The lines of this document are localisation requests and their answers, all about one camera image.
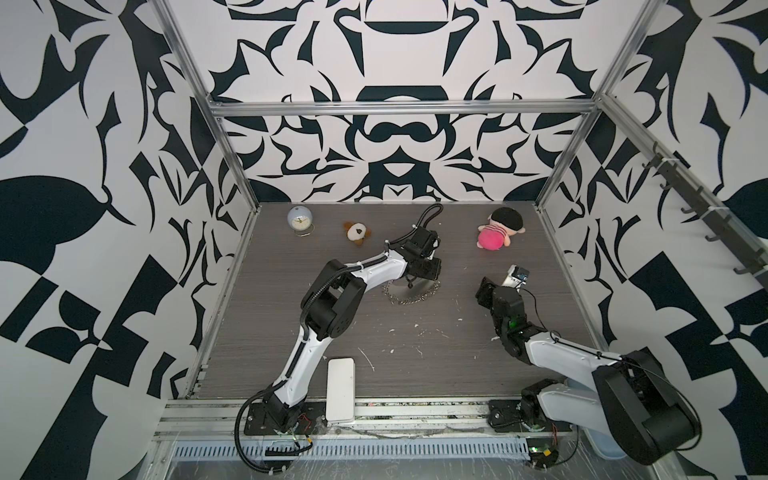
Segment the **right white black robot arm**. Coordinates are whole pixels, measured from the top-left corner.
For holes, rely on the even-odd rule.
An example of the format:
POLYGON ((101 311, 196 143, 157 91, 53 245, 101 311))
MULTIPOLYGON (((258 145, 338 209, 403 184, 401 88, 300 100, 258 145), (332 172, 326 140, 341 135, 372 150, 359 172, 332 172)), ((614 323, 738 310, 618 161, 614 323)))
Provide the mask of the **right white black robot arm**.
POLYGON ((570 423, 608 440, 643 465, 700 439, 697 412, 651 353, 604 353, 569 342, 529 322, 519 287, 509 283, 483 278, 476 300, 489 311, 511 357, 562 377, 524 388, 510 414, 491 407, 488 423, 492 428, 521 425, 540 431, 552 422, 570 423))

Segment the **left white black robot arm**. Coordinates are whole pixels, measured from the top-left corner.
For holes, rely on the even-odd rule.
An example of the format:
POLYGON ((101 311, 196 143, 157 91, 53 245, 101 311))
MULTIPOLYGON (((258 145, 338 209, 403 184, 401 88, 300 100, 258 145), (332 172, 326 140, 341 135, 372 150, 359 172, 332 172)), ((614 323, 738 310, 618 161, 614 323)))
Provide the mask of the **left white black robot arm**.
POLYGON ((416 226, 376 256, 326 263, 300 303, 299 332, 291 354, 262 396, 266 413, 280 432, 297 423, 325 350, 351 326, 364 295, 401 278, 436 281, 441 271, 441 260, 435 256, 439 245, 435 230, 416 226))

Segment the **black wall hook rack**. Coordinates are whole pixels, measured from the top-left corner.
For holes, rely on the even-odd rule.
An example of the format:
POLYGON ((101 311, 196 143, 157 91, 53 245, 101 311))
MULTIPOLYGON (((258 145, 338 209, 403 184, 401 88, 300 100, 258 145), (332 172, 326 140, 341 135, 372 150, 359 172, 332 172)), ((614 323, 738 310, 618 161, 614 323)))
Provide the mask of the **black wall hook rack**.
POLYGON ((674 192, 684 202, 681 213, 702 221, 710 231, 705 239, 721 243, 739 262, 733 272, 749 275, 767 290, 767 246, 748 228, 736 212, 718 199, 714 192, 699 180, 685 164, 666 152, 654 141, 652 156, 645 170, 653 170, 662 178, 663 192, 674 192))

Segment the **white rectangular box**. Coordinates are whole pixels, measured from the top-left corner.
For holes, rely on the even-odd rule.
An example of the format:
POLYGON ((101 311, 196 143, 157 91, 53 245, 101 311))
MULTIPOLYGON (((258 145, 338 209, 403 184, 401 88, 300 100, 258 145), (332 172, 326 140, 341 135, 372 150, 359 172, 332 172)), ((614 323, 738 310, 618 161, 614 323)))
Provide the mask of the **white rectangular box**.
POLYGON ((352 358, 328 362, 325 417, 329 424, 352 422, 355 418, 355 362, 352 358))

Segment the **brown white plush dog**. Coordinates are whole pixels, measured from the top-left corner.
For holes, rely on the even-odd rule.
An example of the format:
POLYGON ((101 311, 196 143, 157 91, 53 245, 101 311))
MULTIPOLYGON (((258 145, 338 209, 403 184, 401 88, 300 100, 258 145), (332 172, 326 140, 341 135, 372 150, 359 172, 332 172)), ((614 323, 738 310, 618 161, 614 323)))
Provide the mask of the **brown white plush dog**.
POLYGON ((362 246, 371 236, 371 231, 360 222, 345 222, 343 227, 347 240, 357 246, 362 246))

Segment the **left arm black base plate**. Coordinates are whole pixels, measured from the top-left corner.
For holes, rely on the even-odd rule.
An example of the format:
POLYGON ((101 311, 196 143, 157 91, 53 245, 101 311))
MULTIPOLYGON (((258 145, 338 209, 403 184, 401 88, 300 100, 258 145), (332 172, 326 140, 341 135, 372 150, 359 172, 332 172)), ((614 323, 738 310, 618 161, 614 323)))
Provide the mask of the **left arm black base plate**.
POLYGON ((254 402, 244 415, 243 433, 246 436, 308 435, 325 425, 325 413, 326 403, 321 401, 303 402, 290 409, 254 402))

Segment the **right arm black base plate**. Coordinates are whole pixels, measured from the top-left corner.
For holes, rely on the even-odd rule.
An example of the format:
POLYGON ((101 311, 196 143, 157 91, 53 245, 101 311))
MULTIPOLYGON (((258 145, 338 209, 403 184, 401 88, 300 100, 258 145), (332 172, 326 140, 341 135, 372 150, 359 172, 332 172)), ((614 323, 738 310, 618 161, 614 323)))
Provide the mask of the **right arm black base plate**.
POLYGON ((488 425, 498 433, 509 432, 513 427, 521 427, 529 432, 547 430, 552 421, 544 414, 538 394, 555 384, 553 379, 544 379, 525 387, 517 400, 490 400, 488 425))

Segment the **pink plush doll black hat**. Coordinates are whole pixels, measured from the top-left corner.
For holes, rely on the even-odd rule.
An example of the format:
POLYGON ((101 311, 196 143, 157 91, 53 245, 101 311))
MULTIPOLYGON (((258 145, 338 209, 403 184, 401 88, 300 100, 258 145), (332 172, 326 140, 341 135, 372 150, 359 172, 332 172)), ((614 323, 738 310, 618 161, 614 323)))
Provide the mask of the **pink plush doll black hat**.
POLYGON ((515 235, 525 232, 522 215, 514 208, 499 207, 477 228, 476 246, 482 250, 498 251, 511 245, 515 235))

